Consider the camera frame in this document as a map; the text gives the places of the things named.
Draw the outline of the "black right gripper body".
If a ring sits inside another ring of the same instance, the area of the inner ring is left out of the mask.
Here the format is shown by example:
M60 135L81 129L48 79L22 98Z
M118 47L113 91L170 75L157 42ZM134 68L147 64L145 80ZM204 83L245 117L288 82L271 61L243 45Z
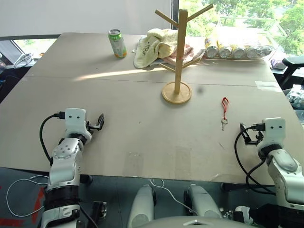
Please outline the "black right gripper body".
M250 138L250 143L249 145L255 145L257 146L262 140L263 140L264 136L261 132L258 132L258 134L256 135L256 140L251 140Z

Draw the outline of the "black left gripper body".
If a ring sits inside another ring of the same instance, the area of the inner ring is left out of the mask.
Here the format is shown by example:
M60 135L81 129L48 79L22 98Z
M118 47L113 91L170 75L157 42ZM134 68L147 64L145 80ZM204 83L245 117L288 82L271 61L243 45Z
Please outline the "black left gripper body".
M88 131L92 131L92 130L100 131L100 125L99 124L91 125L89 121L86 121L85 124L86 124L85 127Z

